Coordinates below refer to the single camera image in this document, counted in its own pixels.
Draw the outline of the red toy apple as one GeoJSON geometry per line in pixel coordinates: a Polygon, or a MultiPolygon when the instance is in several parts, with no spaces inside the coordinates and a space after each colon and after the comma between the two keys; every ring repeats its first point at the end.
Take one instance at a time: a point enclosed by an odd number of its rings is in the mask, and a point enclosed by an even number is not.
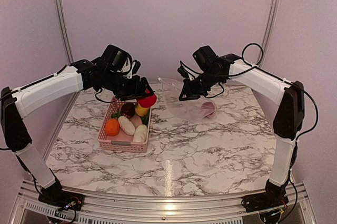
{"type": "Polygon", "coordinates": [[[201,112],[204,118],[214,119],[217,114],[217,106],[211,101],[204,102],[201,106],[201,112]]]}
{"type": "Polygon", "coordinates": [[[138,104],[143,108],[150,108],[157,101],[157,96],[155,94],[137,99],[138,104]]]}

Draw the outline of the clear pink zip top bag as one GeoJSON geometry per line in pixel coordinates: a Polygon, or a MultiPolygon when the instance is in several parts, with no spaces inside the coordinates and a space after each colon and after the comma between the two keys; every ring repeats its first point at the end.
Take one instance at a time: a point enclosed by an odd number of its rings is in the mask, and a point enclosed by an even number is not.
{"type": "Polygon", "coordinates": [[[195,123],[204,119],[201,106],[204,102],[210,101],[206,98],[198,100],[180,101],[179,95],[183,88],[183,82],[168,78],[158,78],[162,85],[162,96],[166,108],[179,119],[195,123]]]}

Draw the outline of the orange toy orange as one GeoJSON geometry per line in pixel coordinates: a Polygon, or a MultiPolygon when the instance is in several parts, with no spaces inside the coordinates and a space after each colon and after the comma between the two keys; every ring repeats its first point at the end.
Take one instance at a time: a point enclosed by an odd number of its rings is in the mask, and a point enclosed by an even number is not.
{"type": "Polygon", "coordinates": [[[110,137],[114,137],[119,134],[120,124],[118,119],[109,119],[105,124],[105,133],[110,137]]]}

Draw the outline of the pink perforated plastic basket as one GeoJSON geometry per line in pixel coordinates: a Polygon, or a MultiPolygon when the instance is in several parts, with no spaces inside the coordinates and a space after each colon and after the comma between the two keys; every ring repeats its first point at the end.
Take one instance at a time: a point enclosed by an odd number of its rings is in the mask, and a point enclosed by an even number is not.
{"type": "Polygon", "coordinates": [[[138,102],[112,98],[106,111],[98,142],[102,149],[119,152],[147,151],[152,108],[138,102]]]}

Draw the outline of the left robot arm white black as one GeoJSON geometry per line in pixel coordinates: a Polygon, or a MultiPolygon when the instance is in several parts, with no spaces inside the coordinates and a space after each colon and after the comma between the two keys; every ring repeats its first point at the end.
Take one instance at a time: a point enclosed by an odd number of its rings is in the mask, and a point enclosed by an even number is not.
{"type": "Polygon", "coordinates": [[[33,146],[24,118],[59,98],[91,88],[109,90],[121,101],[147,98],[154,92],[147,79],[136,74],[140,66],[128,52],[108,45],[92,61],[79,60],[25,86],[2,89],[1,127],[5,144],[46,190],[47,199],[54,205],[63,205],[66,193],[33,146]]]}

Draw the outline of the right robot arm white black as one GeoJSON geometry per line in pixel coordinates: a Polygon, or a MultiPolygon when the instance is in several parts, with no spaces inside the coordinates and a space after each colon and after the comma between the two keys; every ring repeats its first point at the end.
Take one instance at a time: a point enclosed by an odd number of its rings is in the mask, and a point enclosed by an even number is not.
{"type": "Polygon", "coordinates": [[[180,101],[208,97],[211,87],[228,80],[243,84],[271,100],[278,110],[272,128],[276,137],[276,151],[271,175],[261,195],[261,203],[272,207],[281,199],[281,194],[290,180],[290,171],[298,150],[296,137],[304,119],[304,93],[301,82],[288,82],[256,64],[248,63],[243,56],[227,54],[218,56],[210,46],[200,47],[193,58],[201,72],[198,73],[184,63],[177,69],[183,77],[180,101]]]}

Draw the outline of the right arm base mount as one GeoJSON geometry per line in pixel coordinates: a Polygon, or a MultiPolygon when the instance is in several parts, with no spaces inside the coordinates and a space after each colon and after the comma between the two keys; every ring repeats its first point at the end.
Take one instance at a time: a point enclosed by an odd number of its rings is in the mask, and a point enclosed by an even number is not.
{"type": "Polygon", "coordinates": [[[264,192],[244,196],[241,205],[246,212],[254,212],[287,204],[289,200],[285,188],[288,183],[289,180],[286,180],[284,184],[277,186],[268,179],[264,192]]]}

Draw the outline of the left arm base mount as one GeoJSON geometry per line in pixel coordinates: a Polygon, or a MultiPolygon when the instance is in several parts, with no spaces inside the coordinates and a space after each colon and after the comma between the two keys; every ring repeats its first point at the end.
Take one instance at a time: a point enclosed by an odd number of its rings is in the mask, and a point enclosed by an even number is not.
{"type": "Polygon", "coordinates": [[[61,183],[56,181],[46,189],[41,187],[38,200],[56,206],[60,211],[68,209],[80,211],[84,202],[84,195],[63,190],[61,183]]]}

